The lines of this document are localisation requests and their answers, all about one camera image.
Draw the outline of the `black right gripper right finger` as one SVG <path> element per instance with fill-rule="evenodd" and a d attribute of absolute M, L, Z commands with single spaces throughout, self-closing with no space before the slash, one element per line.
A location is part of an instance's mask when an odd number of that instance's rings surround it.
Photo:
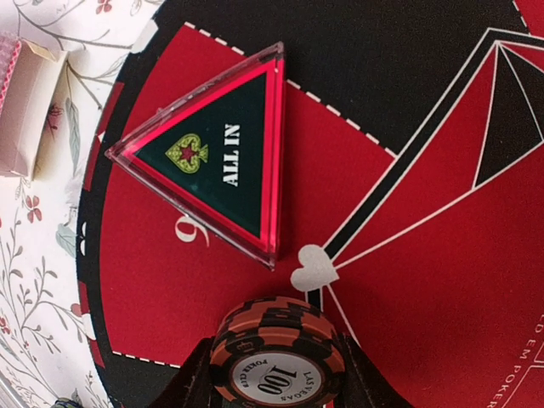
<path fill-rule="evenodd" d="M 345 363 L 345 377 L 336 407 L 413 408 L 385 379 L 382 373 L 347 334 L 339 337 Z"/>

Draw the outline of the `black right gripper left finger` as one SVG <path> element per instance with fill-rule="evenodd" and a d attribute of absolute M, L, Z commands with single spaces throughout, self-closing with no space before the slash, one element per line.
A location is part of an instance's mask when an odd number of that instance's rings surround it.
<path fill-rule="evenodd" d="M 210 352 L 212 337 L 203 338 L 188 359 L 153 400 L 149 408 L 220 408 L 221 395 L 212 385 Z"/>

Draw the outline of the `brown 100 poker chip stack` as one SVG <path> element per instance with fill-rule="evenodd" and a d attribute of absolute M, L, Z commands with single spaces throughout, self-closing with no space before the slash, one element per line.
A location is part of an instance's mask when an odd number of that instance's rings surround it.
<path fill-rule="evenodd" d="M 243 407 L 322 407 L 345 363 L 334 325 L 291 297 L 247 301 L 222 320 L 210 352 L 213 386 Z"/>

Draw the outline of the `triangular all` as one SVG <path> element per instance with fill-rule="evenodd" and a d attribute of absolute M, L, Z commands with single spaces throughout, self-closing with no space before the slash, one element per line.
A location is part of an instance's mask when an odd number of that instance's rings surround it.
<path fill-rule="evenodd" d="M 286 53 L 277 42 L 161 109 L 107 157 L 219 238 L 274 268 Z"/>

